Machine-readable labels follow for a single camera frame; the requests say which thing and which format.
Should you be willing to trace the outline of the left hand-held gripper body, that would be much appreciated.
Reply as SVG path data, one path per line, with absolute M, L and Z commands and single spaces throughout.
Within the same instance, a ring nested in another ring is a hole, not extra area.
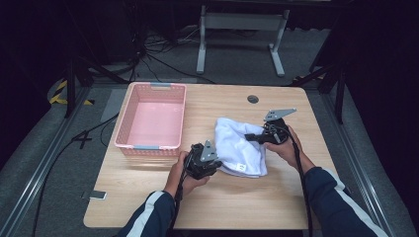
M 216 172 L 215 161 L 218 161 L 218 156 L 209 140 L 193 144 L 185 161 L 186 172 L 196 180 L 212 176 Z

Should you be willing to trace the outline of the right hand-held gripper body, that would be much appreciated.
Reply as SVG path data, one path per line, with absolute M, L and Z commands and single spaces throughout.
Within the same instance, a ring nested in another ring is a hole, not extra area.
M 288 140 L 291 133 L 284 117 L 295 112 L 295 108 L 284 110 L 269 110 L 264 118 L 262 142 L 282 144 Z

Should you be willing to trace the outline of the white patterned towel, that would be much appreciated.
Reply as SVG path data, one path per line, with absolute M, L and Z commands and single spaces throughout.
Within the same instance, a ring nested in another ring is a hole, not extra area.
M 261 134 L 258 125 L 218 118 L 214 127 L 215 149 L 222 162 L 220 170 L 232 176 L 260 178 L 268 174 L 266 148 L 257 141 L 248 141 L 246 134 Z

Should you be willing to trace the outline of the pink plastic basket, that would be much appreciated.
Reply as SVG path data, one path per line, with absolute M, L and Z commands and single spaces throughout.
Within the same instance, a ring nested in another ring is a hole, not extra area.
M 121 109 L 115 145 L 124 155 L 177 156 L 186 96 L 185 84 L 131 83 Z

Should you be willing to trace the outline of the person's right hand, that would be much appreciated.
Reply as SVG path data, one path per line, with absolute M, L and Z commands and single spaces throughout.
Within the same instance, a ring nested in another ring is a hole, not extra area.
M 281 158 L 283 158 L 290 166 L 294 167 L 296 170 L 298 168 L 301 168 L 302 172 L 305 174 L 311 168 L 314 168 L 315 165 L 302 151 L 302 146 L 298 139 L 298 136 L 296 135 L 296 133 L 294 132 L 291 126 L 289 127 L 289 131 L 294 141 L 291 141 L 290 139 L 288 139 L 286 142 L 282 144 L 273 144 L 270 142 L 266 142 L 265 147 L 268 150 L 277 153 Z M 296 162 L 296 155 L 295 155 L 295 150 L 293 146 L 294 144 L 296 144 L 299 151 L 300 165 L 297 165 L 297 162 Z

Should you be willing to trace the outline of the person's left hand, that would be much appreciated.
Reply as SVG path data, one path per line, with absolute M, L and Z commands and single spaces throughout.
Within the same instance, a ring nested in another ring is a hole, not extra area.
M 187 151 L 182 151 L 179 155 L 178 161 L 171 167 L 164 191 L 174 197 L 177 193 L 178 186 L 181 181 L 181 176 L 184 167 L 184 161 L 188 156 Z M 205 185 L 210 180 L 210 177 L 204 177 L 196 180 L 191 177 L 186 177 L 183 182 L 183 195 L 187 196 L 193 189 Z

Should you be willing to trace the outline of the black metal stand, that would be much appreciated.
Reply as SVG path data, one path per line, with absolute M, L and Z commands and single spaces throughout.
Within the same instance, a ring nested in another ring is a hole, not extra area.
M 110 78 L 114 82 L 120 84 L 128 84 L 128 81 L 106 69 L 100 64 L 92 62 L 84 57 L 72 57 L 67 64 L 67 108 L 65 118 L 68 119 L 73 111 L 76 109 L 76 81 L 79 81 L 82 87 L 88 88 L 93 85 L 93 76 L 89 71 L 93 68 L 105 77 Z
M 317 90 L 320 94 L 329 94 L 333 88 L 336 88 L 334 103 L 334 115 L 337 121 L 343 123 L 343 101 L 345 91 L 346 72 L 344 67 L 339 64 L 329 64 L 314 70 L 305 76 L 297 76 L 290 83 L 290 87 L 300 87 L 314 79 L 323 77 Z

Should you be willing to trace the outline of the small silver tag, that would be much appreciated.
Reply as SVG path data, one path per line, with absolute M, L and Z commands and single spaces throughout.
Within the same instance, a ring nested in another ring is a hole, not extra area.
M 106 192 L 90 191 L 90 192 L 84 192 L 81 197 L 83 199 L 105 199 L 106 196 L 107 196 Z

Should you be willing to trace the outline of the black tape cross mark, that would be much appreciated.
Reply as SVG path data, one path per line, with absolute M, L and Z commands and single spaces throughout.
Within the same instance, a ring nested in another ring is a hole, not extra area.
M 92 138 L 89 136 L 89 132 L 87 130 L 82 131 L 81 133 L 77 134 L 72 138 L 73 142 L 79 142 L 79 148 L 83 149 L 87 141 L 91 141 Z

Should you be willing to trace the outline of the yellow black hazard tape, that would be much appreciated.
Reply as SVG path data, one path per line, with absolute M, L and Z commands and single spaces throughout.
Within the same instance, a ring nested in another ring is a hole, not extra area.
M 62 98 L 61 95 L 64 92 L 64 90 L 67 88 L 67 80 L 62 79 L 59 84 L 57 85 L 54 93 L 52 94 L 51 98 L 49 99 L 49 102 L 51 104 L 61 104 L 61 105 L 67 105 L 68 100 L 66 98 Z

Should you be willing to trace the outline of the grey metal floor rail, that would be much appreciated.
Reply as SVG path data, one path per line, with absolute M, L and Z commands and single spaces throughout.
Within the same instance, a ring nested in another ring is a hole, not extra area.
M 350 141 L 345 127 L 335 116 L 333 100 L 327 95 L 322 95 L 321 99 L 326 108 L 327 114 L 332 120 L 333 127 L 336 129 L 338 136 L 343 143 L 348 166 L 372 220 L 386 232 L 388 237 L 394 237 L 394 232 L 384 214 L 377 192 L 356 156 L 355 149 Z
M 0 172 L 0 208 L 4 214 L 0 216 L 0 237 L 14 237 L 19 229 L 90 91 L 87 87 L 76 93 L 75 109 L 68 118 L 64 107 L 53 106 Z

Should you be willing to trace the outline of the white metal desk frame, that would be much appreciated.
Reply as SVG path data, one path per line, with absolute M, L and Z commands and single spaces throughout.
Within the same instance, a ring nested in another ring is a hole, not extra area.
M 280 59 L 279 47 L 289 19 L 289 10 L 280 15 L 242 14 L 242 13 L 214 13 L 209 12 L 205 5 L 201 8 L 200 16 L 200 46 L 196 71 L 205 72 L 206 64 L 206 30 L 245 30 L 276 32 L 276 39 L 268 45 L 271 58 L 279 77 L 285 76 L 285 69 Z

